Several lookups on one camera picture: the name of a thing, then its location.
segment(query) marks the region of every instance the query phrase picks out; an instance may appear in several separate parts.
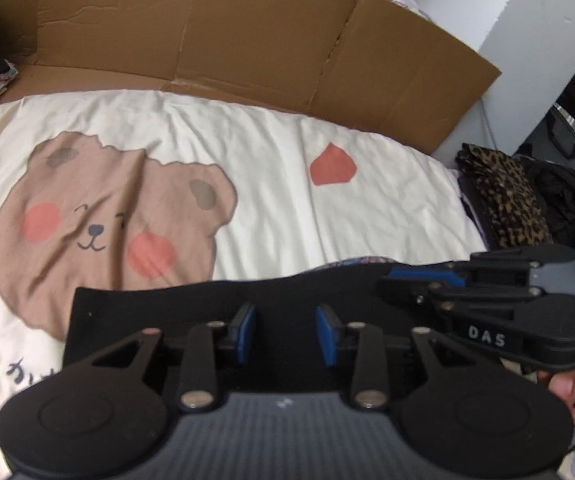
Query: metal screw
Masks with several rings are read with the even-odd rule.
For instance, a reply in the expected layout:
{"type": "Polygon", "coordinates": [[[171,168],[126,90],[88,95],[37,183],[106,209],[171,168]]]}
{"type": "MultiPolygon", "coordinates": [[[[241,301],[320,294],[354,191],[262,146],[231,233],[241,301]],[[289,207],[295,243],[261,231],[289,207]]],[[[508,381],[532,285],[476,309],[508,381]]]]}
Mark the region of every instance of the metal screw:
{"type": "Polygon", "coordinates": [[[379,390],[363,390],[356,394],[354,402],[367,410],[381,408],[387,402],[387,395],[379,390]]]}
{"type": "Polygon", "coordinates": [[[185,392],[181,398],[180,402],[183,406],[190,408],[192,410],[197,410],[200,408],[206,408],[214,402],[214,396],[210,392],[205,392],[203,390],[192,390],[185,392]]]}

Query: bed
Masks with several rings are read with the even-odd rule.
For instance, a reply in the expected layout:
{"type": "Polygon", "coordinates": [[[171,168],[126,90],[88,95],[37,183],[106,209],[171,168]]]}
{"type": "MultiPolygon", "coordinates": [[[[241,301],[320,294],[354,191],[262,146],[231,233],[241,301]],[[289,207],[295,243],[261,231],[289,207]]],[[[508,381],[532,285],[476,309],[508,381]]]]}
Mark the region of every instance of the bed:
{"type": "Polygon", "coordinates": [[[251,280],[480,250],[455,174],[383,136],[158,91],[3,104],[0,406],[59,370],[79,285],[251,280]]]}

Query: cartoon bear face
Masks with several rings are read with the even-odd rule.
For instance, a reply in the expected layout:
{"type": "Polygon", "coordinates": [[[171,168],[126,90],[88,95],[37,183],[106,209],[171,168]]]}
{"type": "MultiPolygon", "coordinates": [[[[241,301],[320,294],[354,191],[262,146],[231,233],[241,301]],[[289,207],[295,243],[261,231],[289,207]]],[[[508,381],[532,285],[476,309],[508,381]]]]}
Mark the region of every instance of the cartoon bear face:
{"type": "Polygon", "coordinates": [[[0,208],[0,295],[27,326],[62,340],[78,286],[211,279],[214,235],[236,203],[215,164],[161,164],[62,132],[35,147],[0,208]]]}

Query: leopard print fabric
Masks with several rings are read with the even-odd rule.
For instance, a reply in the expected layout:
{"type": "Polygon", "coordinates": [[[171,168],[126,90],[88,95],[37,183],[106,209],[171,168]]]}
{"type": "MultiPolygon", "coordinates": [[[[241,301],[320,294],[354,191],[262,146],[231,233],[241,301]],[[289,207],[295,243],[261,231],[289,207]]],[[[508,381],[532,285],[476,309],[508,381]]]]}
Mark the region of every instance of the leopard print fabric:
{"type": "Polygon", "coordinates": [[[519,163],[510,156],[464,144],[456,156],[459,169],[474,182],[488,207],[501,249],[553,243],[535,193],[519,163]]]}

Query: round black disc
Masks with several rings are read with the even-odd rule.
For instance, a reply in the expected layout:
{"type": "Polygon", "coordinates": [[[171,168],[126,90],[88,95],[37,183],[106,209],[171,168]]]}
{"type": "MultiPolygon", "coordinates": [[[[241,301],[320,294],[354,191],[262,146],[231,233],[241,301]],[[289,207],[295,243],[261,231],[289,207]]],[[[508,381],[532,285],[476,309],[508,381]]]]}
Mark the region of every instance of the round black disc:
{"type": "Polygon", "coordinates": [[[79,379],[54,376],[0,410],[0,448],[14,468],[94,478],[139,462],[160,441],[168,412],[154,391],[122,370],[88,368],[79,379]]]}
{"type": "Polygon", "coordinates": [[[573,433],[567,407],[518,376],[455,367],[405,401],[408,442],[430,462],[474,478],[519,478],[557,465],[573,433]]]}

